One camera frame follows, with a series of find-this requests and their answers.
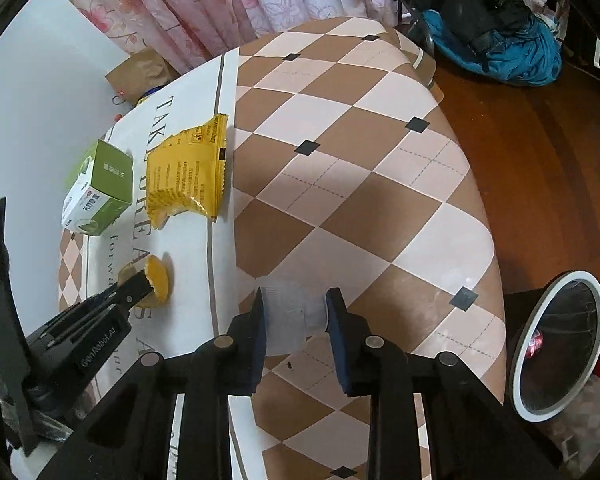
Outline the green white medicine box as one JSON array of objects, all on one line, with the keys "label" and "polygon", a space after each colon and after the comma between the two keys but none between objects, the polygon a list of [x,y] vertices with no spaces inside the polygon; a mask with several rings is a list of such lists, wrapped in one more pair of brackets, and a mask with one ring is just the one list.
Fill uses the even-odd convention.
[{"label": "green white medicine box", "polygon": [[87,236],[102,234],[132,204],[132,175],[132,157],[97,140],[76,167],[62,203],[62,227]]}]

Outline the blue black clothes pile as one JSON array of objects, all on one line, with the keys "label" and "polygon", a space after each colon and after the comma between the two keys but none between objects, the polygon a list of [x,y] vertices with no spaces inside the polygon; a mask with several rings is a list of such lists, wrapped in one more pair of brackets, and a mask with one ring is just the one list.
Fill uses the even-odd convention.
[{"label": "blue black clothes pile", "polygon": [[562,69],[559,42],[524,0],[393,0],[398,27],[428,54],[514,86],[543,87]]}]

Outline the yellow snack bag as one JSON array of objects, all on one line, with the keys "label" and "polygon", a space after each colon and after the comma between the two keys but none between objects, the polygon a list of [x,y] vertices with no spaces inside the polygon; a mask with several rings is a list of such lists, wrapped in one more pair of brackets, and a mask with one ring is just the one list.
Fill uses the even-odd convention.
[{"label": "yellow snack bag", "polygon": [[227,115],[216,114],[148,153],[145,208],[155,229],[182,212],[210,220],[218,216],[225,188],[227,124]]}]

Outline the brown paper bag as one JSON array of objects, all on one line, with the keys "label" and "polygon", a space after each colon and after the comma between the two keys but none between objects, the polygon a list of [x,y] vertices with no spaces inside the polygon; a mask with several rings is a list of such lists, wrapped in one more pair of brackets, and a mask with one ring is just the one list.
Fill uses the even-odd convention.
[{"label": "brown paper bag", "polygon": [[147,48],[132,54],[106,75],[117,96],[132,105],[155,88],[178,79],[180,73],[158,52]]}]

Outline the checkered tablecloth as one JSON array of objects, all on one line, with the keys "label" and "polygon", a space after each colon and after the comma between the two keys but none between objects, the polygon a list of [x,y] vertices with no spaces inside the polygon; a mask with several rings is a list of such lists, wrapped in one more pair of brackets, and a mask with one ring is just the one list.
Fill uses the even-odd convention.
[{"label": "checkered tablecloth", "polygon": [[[170,266],[169,303],[132,332],[90,385],[103,396],[147,351],[178,356],[225,332],[261,278],[323,297],[340,289],[375,334],[403,350],[456,353],[505,390],[498,262],[469,162],[429,63],[368,18],[330,18],[253,41],[148,98],[106,133],[134,160],[133,205],[98,237],[61,241],[61,304],[100,292],[122,266]],[[230,118],[228,205],[155,230],[145,155],[168,136]]]}]

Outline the white round trash bin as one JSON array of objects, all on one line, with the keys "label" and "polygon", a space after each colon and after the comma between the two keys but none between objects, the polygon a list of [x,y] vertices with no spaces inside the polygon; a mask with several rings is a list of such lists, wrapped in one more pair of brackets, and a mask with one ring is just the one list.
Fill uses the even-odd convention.
[{"label": "white round trash bin", "polygon": [[[545,422],[580,393],[600,357],[600,282],[588,271],[565,272],[505,295],[504,307],[509,403],[527,422]],[[526,360],[536,328],[543,345]]]}]

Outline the red cola can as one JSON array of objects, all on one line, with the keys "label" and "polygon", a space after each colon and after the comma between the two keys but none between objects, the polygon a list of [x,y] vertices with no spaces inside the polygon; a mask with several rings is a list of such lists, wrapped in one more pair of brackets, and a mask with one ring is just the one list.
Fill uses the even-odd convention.
[{"label": "red cola can", "polygon": [[524,358],[526,360],[532,359],[541,350],[543,341],[542,332],[536,328],[530,337],[526,352],[524,352]]}]

